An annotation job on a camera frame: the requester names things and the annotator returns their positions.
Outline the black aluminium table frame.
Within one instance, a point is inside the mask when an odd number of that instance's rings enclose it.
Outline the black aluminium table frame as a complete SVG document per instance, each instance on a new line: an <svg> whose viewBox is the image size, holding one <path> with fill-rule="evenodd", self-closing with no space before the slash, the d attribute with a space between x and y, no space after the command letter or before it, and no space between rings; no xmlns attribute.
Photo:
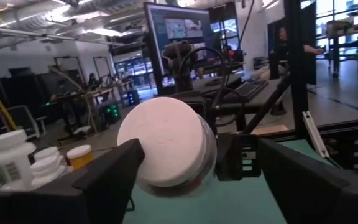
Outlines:
<svg viewBox="0 0 358 224"><path fill-rule="evenodd" d="M267 111L276 103L278 98L287 88L291 88L293 116L295 125L295 136L300 139L307 139L313 143L314 149L324 159L329 157L323 139L318 132L312 117L307 114L308 94L306 81L303 79L304 53L301 38L301 16L300 0L283 0L285 9L285 25L288 37L289 49L289 75L282 80L276 92L266 101L260 111L254 116L250 123L243 129L244 134L251 133L261 122Z"/></svg>

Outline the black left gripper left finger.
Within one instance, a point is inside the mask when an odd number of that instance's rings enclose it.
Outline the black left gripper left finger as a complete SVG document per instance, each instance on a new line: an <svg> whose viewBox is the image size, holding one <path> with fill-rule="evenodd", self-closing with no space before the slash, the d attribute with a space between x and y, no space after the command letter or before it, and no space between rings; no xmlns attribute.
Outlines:
<svg viewBox="0 0 358 224"><path fill-rule="evenodd" d="M144 157L131 139L35 190L0 191L0 224L121 224Z"/></svg>

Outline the person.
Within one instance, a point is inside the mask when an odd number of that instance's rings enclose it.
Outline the person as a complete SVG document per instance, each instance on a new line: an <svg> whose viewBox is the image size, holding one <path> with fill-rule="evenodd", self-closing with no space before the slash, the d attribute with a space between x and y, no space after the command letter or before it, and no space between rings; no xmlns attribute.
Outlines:
<svg viewBox="0 0 358 224"><path fill-rule="evenodd" d="M289 69L289 49L288 49L288 37L287 31L285 27L279 28L278 31L279 42L275 46L274 50L270 53L270 60L272 63L269 64L270 66L270 79L276 80L280 79L282 76L286 75ZM312 47L309 44L303 44L304 53L302 55L303 60L303 72L306 76L306 81L311 81L314 72L315 72L315 65L313 65L313 60L315 59L316 55L321 55L324 53L322 48Z"/></svg>

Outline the dark office desk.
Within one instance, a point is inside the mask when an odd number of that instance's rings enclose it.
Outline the dark office desk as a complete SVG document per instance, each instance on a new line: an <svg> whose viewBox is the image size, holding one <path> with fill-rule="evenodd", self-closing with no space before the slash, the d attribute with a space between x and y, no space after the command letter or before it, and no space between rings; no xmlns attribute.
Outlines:
<svg viewBox="0 0 358 224"><path fill-rule="evenodd" d="M206 84L213 80L221 80L219 78L209 78L202 80L195 80L193 82L193 87L196 91L201 92L206 98L214 98L214 94L218 91L220 84L214 86L207 86ZM245 80L243 80L240 75L233 74L229 77L228 88L237 90L239 93L242 93L242 90L245 90L242 86L245 85ZM256 95L251 100L245 100L244 108L242 109L241 115L236 119L236 127L238 131L242 131L246 126L246 114L257 114L265 102L276 92L276 89L279 87L282 81L269 80L265 82L265 86L257 92ZM233 97L231 100L223 100L222 105L220 106L218 112L219 115L236 115L237 112L241 109L241 100L238 97Z"/></svg>

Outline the large white medicine bottle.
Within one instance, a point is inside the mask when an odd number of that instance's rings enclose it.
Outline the large white medicine bottle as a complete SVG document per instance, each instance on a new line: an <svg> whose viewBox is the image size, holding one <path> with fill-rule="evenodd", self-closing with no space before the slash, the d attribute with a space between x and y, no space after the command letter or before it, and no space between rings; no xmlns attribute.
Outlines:
<svg viewBox="0 0 358 224"><path fill-rule="evenodd" d="M27 142L27 135L22 129L0 135L0 176L5 184L13 182L23 190L32 189L29 155L35 150L36 146Z"/></svg>

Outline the white bottle blue label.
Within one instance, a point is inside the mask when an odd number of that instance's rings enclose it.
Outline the white bottle blue label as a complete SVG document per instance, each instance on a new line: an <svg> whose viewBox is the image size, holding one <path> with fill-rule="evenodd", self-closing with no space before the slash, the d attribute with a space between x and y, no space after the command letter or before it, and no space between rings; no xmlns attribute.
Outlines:
<svg viewBox="0 0 358 224"><path fill-rule="evenodd" d="M30 166L33 176L31 187L37 189L67 173L67 167L62 164L63 156L51 156L41 159Z"/></svg>

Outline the black computer keyboard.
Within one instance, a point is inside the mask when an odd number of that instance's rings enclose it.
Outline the black computer keyboard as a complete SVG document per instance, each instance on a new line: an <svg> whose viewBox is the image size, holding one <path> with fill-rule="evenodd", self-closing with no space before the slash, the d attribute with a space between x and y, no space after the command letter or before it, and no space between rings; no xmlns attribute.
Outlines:
<svg viewBox="0 0 358 224"><path fill-rule="evenodd" d="M231 103L248 103L268 85L269 83L266 80L247 80L237 87L234 93L227 94L223 100Z"/></svg>

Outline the orange pill bottle white cap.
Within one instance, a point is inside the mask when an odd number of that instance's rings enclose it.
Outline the orange pill bottle white cap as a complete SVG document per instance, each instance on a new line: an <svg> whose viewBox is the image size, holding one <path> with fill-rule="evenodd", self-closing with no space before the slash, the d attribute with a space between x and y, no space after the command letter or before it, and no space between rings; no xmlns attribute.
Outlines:
<svg viewBox="0 0 358 224"><path fill-rule="evenodd" d="M94 159L91 146L86 144L75 147L66 153L68 160L74 170L80 169L89 164Z"/></svg>

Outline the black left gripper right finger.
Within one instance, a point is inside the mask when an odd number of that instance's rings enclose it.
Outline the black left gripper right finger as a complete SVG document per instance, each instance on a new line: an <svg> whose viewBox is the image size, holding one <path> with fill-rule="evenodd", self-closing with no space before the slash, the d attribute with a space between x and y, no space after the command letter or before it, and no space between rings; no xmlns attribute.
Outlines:
<svg viewBox="0 0 358 224"><path fill-rule="evenodd" d="M288 224L358 224L358 175L269 139L219 134L220 181L264 176Z"/></svg>

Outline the large computer monitor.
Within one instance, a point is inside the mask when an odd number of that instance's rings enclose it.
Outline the large computer monitor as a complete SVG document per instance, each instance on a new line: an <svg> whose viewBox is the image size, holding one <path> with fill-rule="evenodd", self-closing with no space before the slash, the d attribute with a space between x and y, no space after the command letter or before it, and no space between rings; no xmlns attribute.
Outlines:
<svg viewBox="0 0 358 224"><path fill-rule="evenodd" d="M144 3L148 28L147 46L158 95L174 92L172 73L163 67L165 46L173 42L187 41L191 49L213 47L214 34L209 12L152 2Z"/></svg>

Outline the grey office chair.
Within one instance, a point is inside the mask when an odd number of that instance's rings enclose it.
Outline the grey office chair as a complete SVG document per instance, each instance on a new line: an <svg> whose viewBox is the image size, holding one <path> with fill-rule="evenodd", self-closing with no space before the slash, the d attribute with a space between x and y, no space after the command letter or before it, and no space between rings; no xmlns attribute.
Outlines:
<svg viewBox="0 0 358 224"><path fill-rule="evenodd" d="M23 129L28 139L41 138L46 135L44 119L46 116L33 117L28 106L13 106L7 109L17 129Z"/></svg>

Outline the large clear gummies bottle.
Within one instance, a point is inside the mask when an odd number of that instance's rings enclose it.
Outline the large clear gummies bottle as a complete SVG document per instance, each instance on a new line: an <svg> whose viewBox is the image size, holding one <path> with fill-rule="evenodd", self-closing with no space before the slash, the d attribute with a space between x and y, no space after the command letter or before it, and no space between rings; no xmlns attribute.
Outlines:
<svg viewBox="0 0 358 224"><path fill-rule="evenodd" d="M145 157L136 184L156 197L201 195L214 182L216 138L206 120L185 102L158 97L124 118L117 144L138 139Z"/></svg>

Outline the green table mat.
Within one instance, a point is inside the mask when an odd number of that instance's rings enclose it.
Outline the green table mat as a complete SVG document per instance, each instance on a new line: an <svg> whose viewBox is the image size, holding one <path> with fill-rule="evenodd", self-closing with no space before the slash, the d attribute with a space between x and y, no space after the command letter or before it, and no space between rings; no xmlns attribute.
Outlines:
<svg viewBox="0 0 358 224"><path fill-rule="evenodd" d="M212 181L199 195L157 198L134 187L123 224L287 224L264 176Z"/></svg>

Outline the medium white medicine bottle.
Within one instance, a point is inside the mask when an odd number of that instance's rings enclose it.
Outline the medium white medicine bottle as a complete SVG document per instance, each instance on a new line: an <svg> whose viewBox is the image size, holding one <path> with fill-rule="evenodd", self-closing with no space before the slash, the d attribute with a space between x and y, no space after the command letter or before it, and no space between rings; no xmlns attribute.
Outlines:
<svg viewBox="0 0 358 224"><path fill-rule="evenodd" d="M34 160L39 161L48 157L59 156L59 155L60 152L58 151L58 147L48 147L40 151L37 151L34 154Z"/></svg>

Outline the black computer green lights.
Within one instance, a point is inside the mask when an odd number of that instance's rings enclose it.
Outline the black computer green lights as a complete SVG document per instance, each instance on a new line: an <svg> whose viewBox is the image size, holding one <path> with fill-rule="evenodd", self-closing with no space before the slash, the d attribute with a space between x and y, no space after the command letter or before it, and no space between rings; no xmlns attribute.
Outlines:
<svg viewBox="0 0 358 224"><path fill-rule="evenodd" d="M115 101L105 101L101 104L99 111L108 124L115 124L121 120L119 104Z"/></svg>

